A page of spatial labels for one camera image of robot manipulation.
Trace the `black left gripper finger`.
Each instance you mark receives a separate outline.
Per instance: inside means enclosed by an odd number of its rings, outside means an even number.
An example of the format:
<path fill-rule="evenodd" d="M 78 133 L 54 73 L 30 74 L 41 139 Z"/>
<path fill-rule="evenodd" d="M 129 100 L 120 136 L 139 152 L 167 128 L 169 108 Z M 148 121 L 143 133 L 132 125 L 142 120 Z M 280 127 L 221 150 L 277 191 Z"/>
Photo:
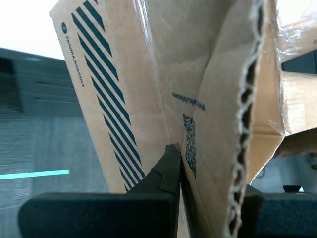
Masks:
<path fill-rule="evenodd" d="M 293 191 L 263 193 L 247 185 L 240 238 L 315 238 L 317 195 Z"/>
<path fill-rule="evenodd" d="M 24 238 L 175 238 L 181 154 L 167 145 L 151 171 L 125 194 L 44 193 L 18 212 Z"/>

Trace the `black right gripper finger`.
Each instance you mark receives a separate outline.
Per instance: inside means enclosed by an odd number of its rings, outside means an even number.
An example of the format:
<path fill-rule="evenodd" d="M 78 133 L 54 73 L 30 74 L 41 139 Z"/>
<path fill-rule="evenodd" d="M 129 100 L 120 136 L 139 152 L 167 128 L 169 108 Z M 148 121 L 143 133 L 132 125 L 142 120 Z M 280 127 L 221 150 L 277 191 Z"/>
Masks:
<path fill-rule="evenodd" d="M 283 62 L 281 68 L 285 72 L 316 74 L 317 51 L 313 50 L 301 56 Z"/>

